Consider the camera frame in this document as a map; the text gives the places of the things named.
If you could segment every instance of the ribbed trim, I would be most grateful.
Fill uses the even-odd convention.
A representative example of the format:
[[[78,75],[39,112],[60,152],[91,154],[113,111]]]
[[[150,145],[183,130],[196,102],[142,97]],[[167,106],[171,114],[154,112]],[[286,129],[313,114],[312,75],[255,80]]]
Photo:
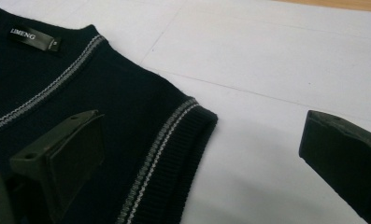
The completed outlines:
[[[67,83],[72,77],[89,61],[92,57],[95,49],[104,41],[104,37],[99,35],[93,26],[88,26],[79,30],[67,30],[65,28],[52,26],[40,21],[33,21],[30,19],[22,18],[20,16],[12,15],[0,8],[0,39],[5,39],[7,34],[7,27],[16,23],[30,23],[39,28],[46,30],[54,30],[55,32],[63,32],[66,34],[68,43],[73,44],[61,46],[62,51],[67,51],[67,55],[62,55],[61,62],[57,68],[52,67],[49,72],[52,72],[54,79],[51,80],[49,85],[38,86],[40,91],[30,92],[25,100],[21,99],[23,96],[16,96],[17,101],[21,103],[17,108],[9,108],[8,110],[0,111],[0,129],[7,126],[12,121],[23,116],[25,113],[35,109],[42,102],[46,101],[53,93],[59,90],[65,83]],[[42,77],[47,77],[47,74],[40,74]]]
[[[118,224],[179,223],[197,166],[217,122],[215,114],[196,102],[184,105],[162,128],[168,131],[158,135],[157,139],[162,138],[157,144],[159,149],[153,159],[147,156],[148,173],[136,180],[140,187],[130,191]]]

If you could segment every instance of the neckline trim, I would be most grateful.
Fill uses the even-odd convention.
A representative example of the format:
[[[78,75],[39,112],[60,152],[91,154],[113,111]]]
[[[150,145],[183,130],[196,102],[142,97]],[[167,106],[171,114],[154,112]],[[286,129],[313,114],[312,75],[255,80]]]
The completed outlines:
[[[60,89],[71,77],[86,62],[89,61],[95,49],[100,45],[105,38],[98,34],[93,25],[86,26],[77,30],[70,30],[63,27],[47,24],[42,21],[35,21],[23,18],[17,15],[10,14],[0,8],[0,39],[5,40],[7,35],[7,28],[14,23],[25,23],[42,32],[50,31],[59,34],[66,39],[61,48],[64,55],[61,57],[58,68],[55,69],[55,74],[51,73],[50,81],[40,86],[39,91],[30,92],[32,94],[23,95],[20,106],[17,108],[7,108],[4,113],[0,115],[0,129],[7,126],[9,123],[18,119],[26,112],[34,109],[53,93]]]

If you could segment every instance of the brand label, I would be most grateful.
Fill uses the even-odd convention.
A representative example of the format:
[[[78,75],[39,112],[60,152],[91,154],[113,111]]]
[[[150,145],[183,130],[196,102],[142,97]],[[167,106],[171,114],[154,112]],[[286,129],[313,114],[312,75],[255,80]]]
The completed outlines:
[[[58,51],[61,43],[60,37],[53,38],[50,35],[19,24],[10,29],[7,37],[10,40],[47,51]]]
[[[10,32],[11,32],[12,34],[25,36],[25,37],[30,38],[30,39],[35,39],[35,38],[36,38],[35,35],[28,34],[27,32],[24,32],[24,31],[21,31],[21,30],[18,30],[18,29],[14,29],[14,28],[11,29]]]

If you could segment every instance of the knit fabric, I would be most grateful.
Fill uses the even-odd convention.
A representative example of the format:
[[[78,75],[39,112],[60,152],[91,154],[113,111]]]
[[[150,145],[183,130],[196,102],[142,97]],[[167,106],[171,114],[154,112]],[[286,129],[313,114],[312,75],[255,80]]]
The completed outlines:
[[[59,51],[8,39],[16,24],[61,37]],[[0,9],[0,172],[62,120],[95,109],[106,158],[60,223],[179,223],[217,116],[92,25],[69,30]]]

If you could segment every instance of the clothing label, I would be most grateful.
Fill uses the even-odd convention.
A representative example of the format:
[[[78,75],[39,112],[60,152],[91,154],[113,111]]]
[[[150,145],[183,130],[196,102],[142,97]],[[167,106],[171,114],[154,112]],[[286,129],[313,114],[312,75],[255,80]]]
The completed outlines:
[[[60,37],[51,37],[24,25],[14,25],[7,36],[9,39],[33,46],[37,49],[58,51]]]

